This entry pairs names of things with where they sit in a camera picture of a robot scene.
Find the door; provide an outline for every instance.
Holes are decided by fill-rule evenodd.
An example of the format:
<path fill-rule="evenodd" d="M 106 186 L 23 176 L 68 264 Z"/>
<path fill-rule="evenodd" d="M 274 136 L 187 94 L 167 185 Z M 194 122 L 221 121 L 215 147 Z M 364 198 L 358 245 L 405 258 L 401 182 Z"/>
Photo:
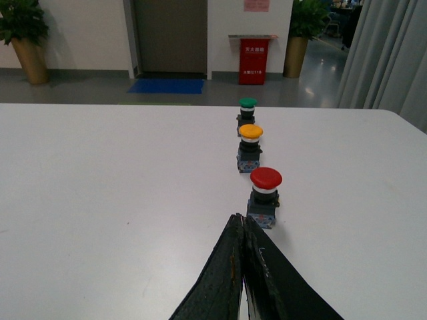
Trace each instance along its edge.
<path fill-rule="evenodd" d="M 207 0 L 135 0 L 142 73 L 207 73 Z"/>

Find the gold planter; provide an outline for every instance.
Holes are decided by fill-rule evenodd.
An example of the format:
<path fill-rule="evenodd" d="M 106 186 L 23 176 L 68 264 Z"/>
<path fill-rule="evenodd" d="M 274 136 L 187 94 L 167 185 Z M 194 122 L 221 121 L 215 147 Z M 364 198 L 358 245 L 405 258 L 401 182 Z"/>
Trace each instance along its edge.
<path fill-rule="evenodd" d="M 290 37 L 286 47 L 285 67 L 283 76 L 287 78 L 299 78 L 306 55 L 308 38 Z"/>
<path fill-rule="evenodd" d="M 27 75 L 28 82 L 32 85 L 49 82 L 49 74 L 42 48 L 30 42 L 27 38 L 21 40 L 12 38 L 12 45 L 22 69 Z"/>

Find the yellow button cap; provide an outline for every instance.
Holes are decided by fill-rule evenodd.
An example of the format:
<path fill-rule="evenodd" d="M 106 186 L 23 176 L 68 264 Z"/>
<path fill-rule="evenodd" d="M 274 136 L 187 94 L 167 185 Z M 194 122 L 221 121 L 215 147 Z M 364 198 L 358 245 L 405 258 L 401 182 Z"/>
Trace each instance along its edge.
<path fill-rule="evenodd" d="M 262 128 L 258 125 L 242 125 L 240 135 L 246 139 L 257 139 L 262 136 Z"/>

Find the gray curtain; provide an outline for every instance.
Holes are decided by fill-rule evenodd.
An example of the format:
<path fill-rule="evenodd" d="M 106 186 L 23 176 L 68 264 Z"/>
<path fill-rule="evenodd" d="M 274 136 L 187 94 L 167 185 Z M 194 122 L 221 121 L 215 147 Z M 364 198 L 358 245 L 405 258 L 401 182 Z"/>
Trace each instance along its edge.
<path fill-rule="evenodd" d="M 427 0 L 365 0 L 337 107 L 390 110 L 427 133 Z"/>

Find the white wall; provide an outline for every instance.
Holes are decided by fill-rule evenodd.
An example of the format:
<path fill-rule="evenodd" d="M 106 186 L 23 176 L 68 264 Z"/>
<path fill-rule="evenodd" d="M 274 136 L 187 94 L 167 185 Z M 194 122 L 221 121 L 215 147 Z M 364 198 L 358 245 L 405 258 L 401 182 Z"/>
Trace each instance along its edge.
<path fill-rule="evenodd" d="M 270 41 L 267 72 L 282 73 L 292 0 L 270 0 L 269 12 L 245 12 L 244 0 L 208 0 L 208 71 L 239 71 L 240 41 L 228 35 L 277 35 Z"/>
<path fill-rule="evenodd" d="M 51 29 L 48 68 L 131 70 L 123 0 L 40 0 L 40 5 Z M 292 0 L 270 0 L 267 13 L 244 12 L 244 0 L 208 0 L 208 73 L 239 70 L 240 42 L 229 34 L 276 34 L 267 72 L 281 73 L 291 10 Z M 0 45 L 0 68 L 20 67 L 12 46 Z"/>
<path fill-rule="evenodd" d="M 40 6 L 50 28 L 46 46 L 48 68 L 129 69 L 122 0 L 40 0 Z M 20 67 L 12 44 L 0 45 L 0 68 Z"/>

